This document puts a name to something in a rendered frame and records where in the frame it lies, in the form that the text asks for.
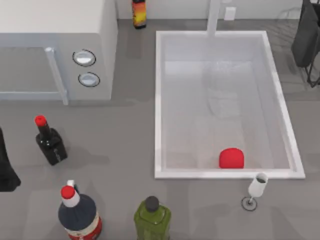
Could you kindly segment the green bottle black cap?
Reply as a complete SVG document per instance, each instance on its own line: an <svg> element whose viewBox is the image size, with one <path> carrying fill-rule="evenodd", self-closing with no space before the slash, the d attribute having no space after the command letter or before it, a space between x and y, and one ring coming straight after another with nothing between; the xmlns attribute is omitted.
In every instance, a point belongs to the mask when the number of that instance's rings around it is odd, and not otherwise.
<svg viewBox="0 0 320 240"><path fill-rule="evenodd" d="M171 210L156 196L148 196L134 213L136 240L171 240Z"/></svg>

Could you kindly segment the white stemmed cup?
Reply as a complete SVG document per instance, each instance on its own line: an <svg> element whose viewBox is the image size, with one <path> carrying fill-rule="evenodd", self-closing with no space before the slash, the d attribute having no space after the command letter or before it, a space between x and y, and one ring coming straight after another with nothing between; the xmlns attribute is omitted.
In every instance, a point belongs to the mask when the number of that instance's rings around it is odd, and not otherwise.
<svg viewBox="0 0 320 240"><path fill-rule="evenodd" d="M264 172L259 172L252 180L248 187L248 196L241 200L241 206L248 212L253 212L258 207L257 198L260 198L266 185L268 184L268 176Z"/></svg>

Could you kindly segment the round dark bottle red label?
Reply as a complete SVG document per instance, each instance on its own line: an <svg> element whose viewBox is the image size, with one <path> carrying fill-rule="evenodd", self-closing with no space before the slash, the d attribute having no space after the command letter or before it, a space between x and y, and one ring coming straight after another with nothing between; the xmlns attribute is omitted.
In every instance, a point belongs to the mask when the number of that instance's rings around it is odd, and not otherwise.
<svg viewBox="0 0 320 240"><path fill-rule="evenodd" d="M95 201L79 193L73 185L60 190L62 202L58 209L58 220L70 240L98 240L102 232L102 219Z"/></svg>

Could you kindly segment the small microwave knob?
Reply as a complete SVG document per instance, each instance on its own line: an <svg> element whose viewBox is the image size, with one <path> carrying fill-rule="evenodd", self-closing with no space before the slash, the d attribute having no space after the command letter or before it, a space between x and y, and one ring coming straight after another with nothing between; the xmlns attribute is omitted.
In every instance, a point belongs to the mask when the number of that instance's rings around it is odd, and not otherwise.
<svg viewBox="0 0 320 240"><path fill-rule="evenodd" d="M93 72L82 73L78 76L78 82L87 88L94 88L101 82L99 76Z"/></svg>

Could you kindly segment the orange and black bottle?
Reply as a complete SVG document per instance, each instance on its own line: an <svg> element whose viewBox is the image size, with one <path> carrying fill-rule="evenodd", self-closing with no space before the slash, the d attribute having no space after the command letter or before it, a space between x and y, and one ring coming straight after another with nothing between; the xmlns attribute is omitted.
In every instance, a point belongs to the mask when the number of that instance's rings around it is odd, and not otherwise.
<svg viewBox="0 0 320 240"><path fill-rule="evenodd" d="M146 0L131 0L132 22L135 29L142 29L147 26Z"/></svg>

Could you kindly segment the tall white tap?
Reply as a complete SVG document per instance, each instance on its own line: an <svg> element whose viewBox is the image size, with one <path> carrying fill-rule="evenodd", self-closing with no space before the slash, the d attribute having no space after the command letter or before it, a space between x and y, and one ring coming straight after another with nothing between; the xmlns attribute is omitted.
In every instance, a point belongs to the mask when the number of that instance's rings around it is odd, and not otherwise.
<svg viewBox="0 0 320 240"><path fill-rule="evenodd" d="M215 37L220 6L221 6L221 0L210 0L208 18L207 18L207 29L206 29L207 35L209 38Z"/></svg>

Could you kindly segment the pale microwave oven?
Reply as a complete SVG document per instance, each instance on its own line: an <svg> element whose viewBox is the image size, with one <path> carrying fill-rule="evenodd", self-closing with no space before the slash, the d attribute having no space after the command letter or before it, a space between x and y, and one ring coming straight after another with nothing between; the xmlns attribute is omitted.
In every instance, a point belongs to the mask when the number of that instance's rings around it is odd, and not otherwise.
<svg viewBox="0 0 320 240"><path fill-rule="evenodd" d="M0 0L0 101L62 101L46 47L55 49L69 103L109 101L117 40L115 0ZM95 64L73 61L82 49L94 53ZM87 72L99 85L78 82Z"/></svg>

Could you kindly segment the white wall socket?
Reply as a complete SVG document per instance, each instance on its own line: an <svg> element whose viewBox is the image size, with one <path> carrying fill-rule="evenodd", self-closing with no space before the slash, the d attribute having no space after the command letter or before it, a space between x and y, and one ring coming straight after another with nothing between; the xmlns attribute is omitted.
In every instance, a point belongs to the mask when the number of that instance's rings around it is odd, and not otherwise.
<svg viewBox="0 0 320 240"><path fill-rule="evenodd" d="M226 7L223 19L225 21L234 21L236 18L236 10L236 7Z"/></svg>

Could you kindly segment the large microwave knob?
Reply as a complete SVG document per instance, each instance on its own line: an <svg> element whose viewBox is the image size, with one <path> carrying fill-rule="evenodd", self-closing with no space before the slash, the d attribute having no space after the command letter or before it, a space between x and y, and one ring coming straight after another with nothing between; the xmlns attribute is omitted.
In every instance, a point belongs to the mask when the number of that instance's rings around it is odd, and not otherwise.
<svg viewBox="0 0 320 240"><path fill-rule="evenodd" d="M87 49L82 49L72 53L72 60L79 66L90 67L95 64L95 54Z"/></svg>

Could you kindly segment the square black bottle red cap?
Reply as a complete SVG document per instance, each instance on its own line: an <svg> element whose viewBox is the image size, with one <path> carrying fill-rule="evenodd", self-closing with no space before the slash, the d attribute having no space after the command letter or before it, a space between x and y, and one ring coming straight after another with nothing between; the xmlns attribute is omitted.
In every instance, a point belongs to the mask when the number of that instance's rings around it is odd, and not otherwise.
<svg viewBox="0 0 320 240"><path fill-rule="evenodd" d="M44 115L37 115L34 122L39 130L35 140L44 154L48 163L52 166L62 162L68 157L63 139L58 131L51 128Z"/></svg>

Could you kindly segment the black chair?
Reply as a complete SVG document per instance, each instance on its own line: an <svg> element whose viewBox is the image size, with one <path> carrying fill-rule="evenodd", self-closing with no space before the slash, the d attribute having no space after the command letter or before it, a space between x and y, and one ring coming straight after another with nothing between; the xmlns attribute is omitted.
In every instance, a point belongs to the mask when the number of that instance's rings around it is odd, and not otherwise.
<svg viewBox="0 0 320 240"><path fill-rule="evenodd" d="M312 88L320 85L320 75L317 80L311 80L314 61L320 53L320 0L316 3L311 0L302 1L291 52L296 66L305 70L307 83Z"/></svg>

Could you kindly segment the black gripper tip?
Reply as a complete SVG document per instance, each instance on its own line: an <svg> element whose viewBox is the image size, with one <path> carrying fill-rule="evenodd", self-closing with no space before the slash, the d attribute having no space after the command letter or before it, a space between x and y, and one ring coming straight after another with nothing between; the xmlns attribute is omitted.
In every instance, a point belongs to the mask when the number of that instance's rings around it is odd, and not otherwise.
<svg viewBox="0 0 320 240"><path fill-rule="evenodd" d="M10 163L3 131L0 127L0 193L13 192L20 185L21 180Z"/></svg>

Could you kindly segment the white sink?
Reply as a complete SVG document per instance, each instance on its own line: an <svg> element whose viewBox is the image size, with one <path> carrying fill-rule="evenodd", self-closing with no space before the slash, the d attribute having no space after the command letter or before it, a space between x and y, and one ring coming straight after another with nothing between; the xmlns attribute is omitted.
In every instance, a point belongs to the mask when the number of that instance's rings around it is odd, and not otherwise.
<svg viewBox="0 0 320 240"><path fill-rule="evenodd" d="M157 31L157 179L306 177L265 31ZM227 148L244 168L220 168Z"/></svg>

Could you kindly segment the red sponge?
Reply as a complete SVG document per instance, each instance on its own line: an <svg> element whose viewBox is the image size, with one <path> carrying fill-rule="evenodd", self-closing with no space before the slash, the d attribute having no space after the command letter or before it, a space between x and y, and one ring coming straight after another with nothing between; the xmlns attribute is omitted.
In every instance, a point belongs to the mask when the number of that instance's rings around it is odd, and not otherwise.
<svg viewBox="0 0 320 240"><path fill-rule="evenodd" d="M219 154L219 167L221 169L243 169L245 156L241 149L230 147L222 150Z"/></svg>

